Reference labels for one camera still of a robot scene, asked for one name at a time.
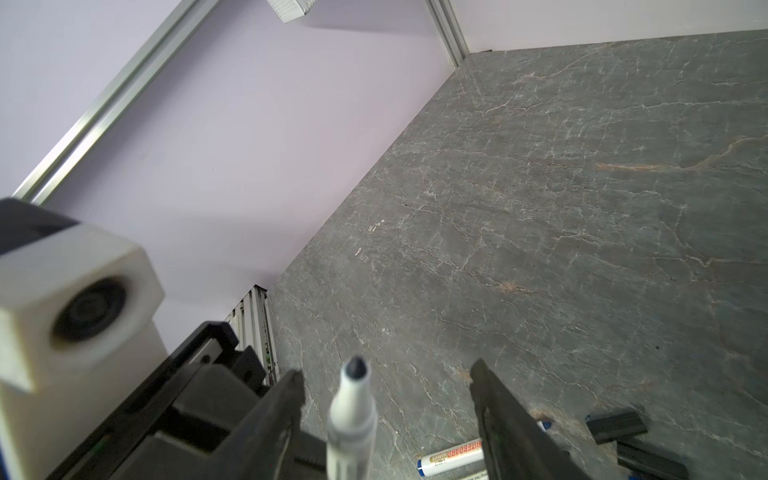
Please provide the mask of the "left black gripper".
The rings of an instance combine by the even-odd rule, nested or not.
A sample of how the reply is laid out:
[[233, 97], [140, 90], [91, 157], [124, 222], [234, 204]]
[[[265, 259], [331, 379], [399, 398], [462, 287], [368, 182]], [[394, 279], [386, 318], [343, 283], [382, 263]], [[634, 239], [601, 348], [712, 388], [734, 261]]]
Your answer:
[[[274, 385], [226, 322], [205, 322], [52, 473], [53, 479], [199, 479]], [[326, 478], [326, 444], [296, 438], [299, 479]]]

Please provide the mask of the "blue whiteboard marker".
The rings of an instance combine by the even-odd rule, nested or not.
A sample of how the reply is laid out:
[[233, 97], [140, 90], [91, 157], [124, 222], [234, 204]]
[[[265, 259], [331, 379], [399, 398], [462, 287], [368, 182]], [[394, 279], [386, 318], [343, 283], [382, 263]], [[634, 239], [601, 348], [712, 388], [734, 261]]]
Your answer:
[[355, 355], [341, 368], [339, 388], [328, 413], [328, 479], [369, 478], [377, 425], [371, 369], [362, 356]]
[[421, 477], [432, 477], [484, 460], [483, 443], [480, 438], [470, 440], [445, 450], [427, 454], [416, 463]]

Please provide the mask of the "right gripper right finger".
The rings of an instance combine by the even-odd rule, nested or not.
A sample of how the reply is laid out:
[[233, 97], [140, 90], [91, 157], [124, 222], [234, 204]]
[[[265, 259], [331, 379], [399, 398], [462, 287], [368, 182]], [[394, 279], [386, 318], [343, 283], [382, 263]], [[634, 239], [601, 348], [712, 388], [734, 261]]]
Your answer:
[[491, 479], [586, 479], [484, 360], [470, 369], [484, 462]]

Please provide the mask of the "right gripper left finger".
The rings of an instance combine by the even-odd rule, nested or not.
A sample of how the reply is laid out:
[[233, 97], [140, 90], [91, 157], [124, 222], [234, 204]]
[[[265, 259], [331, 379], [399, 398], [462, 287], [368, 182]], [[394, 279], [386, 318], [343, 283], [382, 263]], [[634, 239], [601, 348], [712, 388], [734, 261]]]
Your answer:
[[197, 471], [199, 479], [299, 479], [304, 375], [288, 371]]

